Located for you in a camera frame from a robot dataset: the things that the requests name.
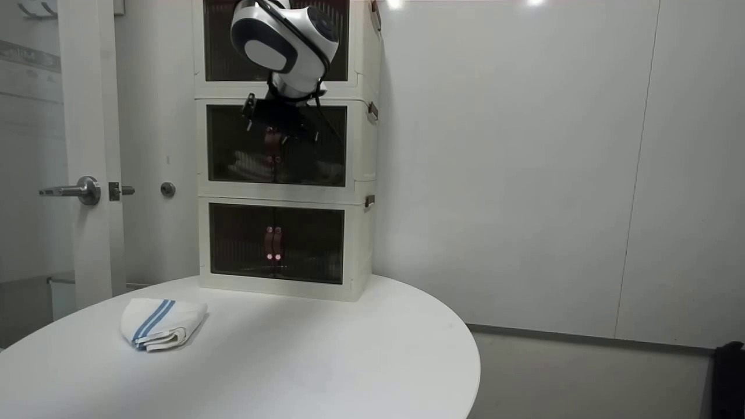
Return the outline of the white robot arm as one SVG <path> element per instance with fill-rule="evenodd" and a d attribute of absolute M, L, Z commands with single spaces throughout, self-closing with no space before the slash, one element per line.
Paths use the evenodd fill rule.
<path fill-rule="evenodd" d="M 319 101 L 325 76 L 340 49 L 340 14 L 329 2 L 237 0 L 230 42 L 267 71 L 269 92 L 243 105 L 248 127 L 263 123 L 287 136 L 307 133 L 304 101 Z"/>

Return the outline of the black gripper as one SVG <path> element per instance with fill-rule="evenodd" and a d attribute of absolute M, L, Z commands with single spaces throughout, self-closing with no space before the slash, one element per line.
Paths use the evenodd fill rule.
<path fill-rule="evenodd" d="M 243 119 L 248 126 L 267 126 L 277 130 L 279 135 L 304 136 L 310 135 L 319 139 L 319 127 L 291 101 L 263 97 L 258 99 L 255 92 L 248 94 L 243 105 Z"/>

